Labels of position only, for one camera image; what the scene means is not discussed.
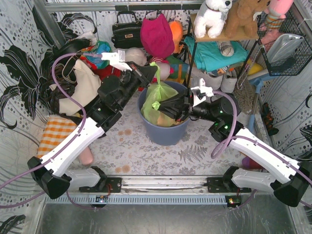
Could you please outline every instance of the gingham fabric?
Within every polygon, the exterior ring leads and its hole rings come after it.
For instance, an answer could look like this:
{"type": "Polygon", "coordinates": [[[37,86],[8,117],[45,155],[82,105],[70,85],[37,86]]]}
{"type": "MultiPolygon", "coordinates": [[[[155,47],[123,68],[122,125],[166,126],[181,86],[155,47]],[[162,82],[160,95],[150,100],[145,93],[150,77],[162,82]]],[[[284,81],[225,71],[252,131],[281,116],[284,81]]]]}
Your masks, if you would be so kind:
{"type": "Polygon", "coordinates": [[[38,148],[37,157],[41,158],[55,149],[76,127],[77,125],[70,119],[50,115],[38,148]]]}

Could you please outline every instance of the black wire basket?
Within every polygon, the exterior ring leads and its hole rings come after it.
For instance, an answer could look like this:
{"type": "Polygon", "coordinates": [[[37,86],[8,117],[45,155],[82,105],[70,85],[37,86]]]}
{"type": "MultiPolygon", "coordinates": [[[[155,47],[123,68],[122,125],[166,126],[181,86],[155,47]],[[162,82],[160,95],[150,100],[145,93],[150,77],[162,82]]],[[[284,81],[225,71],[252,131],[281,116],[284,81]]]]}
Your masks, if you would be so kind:
{"type": "Polygon", "coordinates": [[[267,24],[265,18],[266,14],[261,15],[258,35],[260,38],[259,43],[264,45],[264,49],[262,49],[261,51],[270,76],[299,75],[312,59],[312,48],[306,38],[306,35],[301,31],[297,19],[290,12],[286,15],[286,19],[278,19],[267,24]],[[268,37],[265,38],[265,36],[268,36],[268,34],[277,35],[278,33],[296,34],[304,37],[304,39],[291,56],[282,60],[269,63],[267,52],[272,47],[276,39],[270,41],[267,40],[268,37]]]}

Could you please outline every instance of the blue bucket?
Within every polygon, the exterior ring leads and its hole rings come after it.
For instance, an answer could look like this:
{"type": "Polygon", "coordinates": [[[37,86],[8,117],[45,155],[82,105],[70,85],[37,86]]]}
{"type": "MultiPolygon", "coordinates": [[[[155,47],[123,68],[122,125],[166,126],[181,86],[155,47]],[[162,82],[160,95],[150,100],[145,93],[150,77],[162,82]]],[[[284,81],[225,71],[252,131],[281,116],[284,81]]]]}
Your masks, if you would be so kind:
{"type": "MultiPolygon", "coordinates": [[[[165,81],[166,84],[173,87],[178,92],[181,92],[186,89],[186,87],[180,83],[165,81]]],[[[147,135],[151,139],[152,142],[158,145],[176,145],[184,136],[186,132],[187,125],[190,123],[190,119],[187,119],[182,124],[173,127],[159,127],[151,124],[147,121],[143,115],[141,114],[141,108],[146,99],[147,89],[144,89],[137,100],[137,108],[138,112],[143,119],[143,123],[147,132],[147,135]]]]}

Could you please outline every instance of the trash bag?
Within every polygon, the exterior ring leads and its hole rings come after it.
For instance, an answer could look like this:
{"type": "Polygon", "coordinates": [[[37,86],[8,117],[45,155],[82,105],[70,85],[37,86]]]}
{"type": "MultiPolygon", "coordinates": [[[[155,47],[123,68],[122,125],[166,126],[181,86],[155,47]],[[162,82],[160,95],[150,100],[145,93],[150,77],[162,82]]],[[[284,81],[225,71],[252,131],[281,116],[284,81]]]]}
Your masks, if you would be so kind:
{"type": "MultiPolygon", "coordinates": [[[[150,64],[151,66],[157,66],[155,62],[150,64]]],[[[171,127],[173,125],[178,125],[180,123],[176,122],[174,119],[166,116],[160,111],[153,108],[155,105],[159,105],[160,101],[167,100],[178,94],[177,90],[169,86],[168,84],[160,81],[160,68],[156,72],[157,83],[151,84],[147,88],[146,99],[141,108],[141,113],[144,118],[151,124],[160,127],[171,127]]]]}

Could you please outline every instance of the wooden shelf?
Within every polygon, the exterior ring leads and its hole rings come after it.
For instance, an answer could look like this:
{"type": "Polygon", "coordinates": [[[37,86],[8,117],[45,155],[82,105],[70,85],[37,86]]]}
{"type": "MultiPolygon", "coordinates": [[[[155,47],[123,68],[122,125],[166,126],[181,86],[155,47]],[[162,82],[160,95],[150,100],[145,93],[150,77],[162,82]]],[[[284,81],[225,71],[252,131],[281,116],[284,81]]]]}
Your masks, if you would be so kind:
{"type": "MultiPolygon", "coordinates": [[[[193,30],[195,30],[195,26],[194,26],[194,21],[196,18],[197,14],[191,14],[191,22],[192,22],[192,28],[193,30]]],[[[223,28],[220,36],[218,36],[217,38],[210,38],[207,33],[203,38],[196,38],[195,34],[193,33],[194,39],[196,42],[207,42],[207,41],[229,41],[229,40],[254,40],[254,39],[259,39],[258,35],[255,37],[248,37],[245,32],[244,32],[244,28],[243,27],[238,27],[237,29],[237,33],[235,35],[235,37],[229,39],[225,36],[225,28],[223,28]]]]}

